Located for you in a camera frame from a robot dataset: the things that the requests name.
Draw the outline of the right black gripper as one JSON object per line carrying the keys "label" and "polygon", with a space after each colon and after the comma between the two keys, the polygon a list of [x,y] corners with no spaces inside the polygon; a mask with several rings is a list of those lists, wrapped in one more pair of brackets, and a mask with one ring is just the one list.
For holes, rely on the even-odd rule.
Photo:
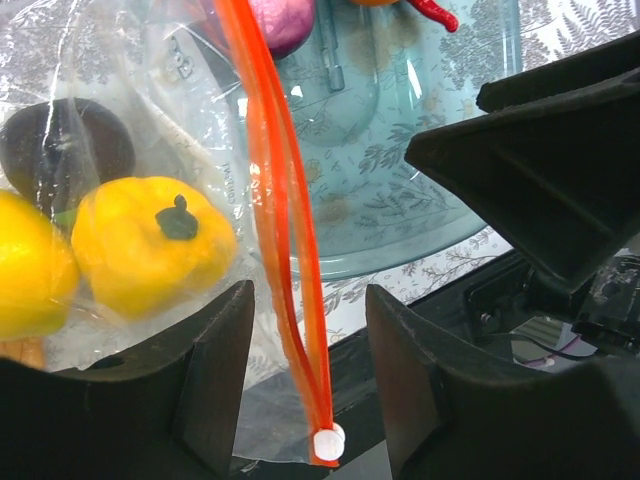
{"label": "right black gripper", "polygon": [[407,163],[578,289],[512,255],[466,293],[475,342],[539,370],[637,358],[639,256],[605,262],[639,231],[638,34],[485,84],[477,104],[415,135]]}

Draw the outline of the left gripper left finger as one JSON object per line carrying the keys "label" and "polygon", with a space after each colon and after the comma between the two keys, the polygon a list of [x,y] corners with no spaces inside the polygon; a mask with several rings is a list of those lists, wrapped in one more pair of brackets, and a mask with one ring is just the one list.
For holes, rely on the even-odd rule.
{"label": "left gripper left finger", "polygon": [[5,479],[224,479],[254,320],[241,281],[87,370],[1,363]]}

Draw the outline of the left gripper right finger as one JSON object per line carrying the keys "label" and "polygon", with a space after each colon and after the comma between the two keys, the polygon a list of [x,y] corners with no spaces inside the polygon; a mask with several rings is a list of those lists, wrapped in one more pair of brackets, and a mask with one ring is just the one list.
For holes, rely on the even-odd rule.
{"label": "left gripper right finger", "polygon": [[396,479],[635,479],[639,364],[545,373],[490,354],[384,288],[366,321]]}

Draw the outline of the orange ginger root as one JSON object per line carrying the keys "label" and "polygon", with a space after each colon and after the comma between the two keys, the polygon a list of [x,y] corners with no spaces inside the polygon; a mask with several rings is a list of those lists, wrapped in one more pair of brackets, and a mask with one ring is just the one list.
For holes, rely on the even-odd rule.
{"label": "orange ginger root", "polygon": [[15,341],[2,341],[0,354],[7,358],[31,368],[44,370],[46,359],[43,340],[41,338],[26,338]]}

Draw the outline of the yellow bell pepper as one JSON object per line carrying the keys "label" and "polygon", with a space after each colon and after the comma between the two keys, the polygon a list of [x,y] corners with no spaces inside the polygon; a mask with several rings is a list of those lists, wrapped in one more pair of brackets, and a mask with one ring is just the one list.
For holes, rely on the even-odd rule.
{"label": "yellow bell pepper", "polygon": [[210,290],[238,250],[227,217],[164,176],[124,177],[85,195],[71,244],[94,301],[129,321]]}

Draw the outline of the yellow lemon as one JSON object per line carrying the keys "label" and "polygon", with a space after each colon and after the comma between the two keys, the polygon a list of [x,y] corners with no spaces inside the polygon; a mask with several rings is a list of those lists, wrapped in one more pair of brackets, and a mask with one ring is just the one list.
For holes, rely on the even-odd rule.
{"label": "yellow lemon", "polygon": [[80,280],[62,233],[26,199],[1,192],[1,339],[43,337],[66,323]]}

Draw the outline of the red chili pepper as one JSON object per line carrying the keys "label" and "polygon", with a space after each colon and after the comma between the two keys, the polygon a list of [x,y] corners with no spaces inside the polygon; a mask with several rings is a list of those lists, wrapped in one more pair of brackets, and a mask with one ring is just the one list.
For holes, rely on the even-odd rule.
{"label": "red chili pepper", "polygon": [[454,33],[459,28],[457,17],[441,7],[435,0],[409,0],[413,6],[424,17],[442,25],[449,33]]}

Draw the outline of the clear zip top bag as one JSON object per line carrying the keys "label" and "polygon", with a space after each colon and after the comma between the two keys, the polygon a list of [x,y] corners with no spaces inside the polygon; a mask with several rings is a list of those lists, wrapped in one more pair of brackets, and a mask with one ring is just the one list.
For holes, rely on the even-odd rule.
{"label": "clear zip top bag", "polygon": [[3,477],[339,464],[305,169],[247,1],[1,5]]}

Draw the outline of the dark purple fruit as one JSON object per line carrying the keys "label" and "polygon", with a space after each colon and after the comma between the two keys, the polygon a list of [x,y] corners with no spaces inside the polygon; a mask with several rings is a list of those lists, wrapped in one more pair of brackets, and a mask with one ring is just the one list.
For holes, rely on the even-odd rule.
{"label": "dark purple fruit", "polygon": [[101,104],[58,99],[16,111],[1,127],[1,166],[9,183],[53,217],[93,188],[134,173],[124,123]]}

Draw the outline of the purple onion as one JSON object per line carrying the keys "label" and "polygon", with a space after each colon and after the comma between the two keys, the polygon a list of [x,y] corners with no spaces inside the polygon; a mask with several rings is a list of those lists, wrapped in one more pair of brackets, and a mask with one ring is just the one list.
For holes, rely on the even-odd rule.
{"label": "purple onion", "polygon": [[310,36],[315,21],[314,0],[250,0],[249,3],[275,59],[292,54]]}

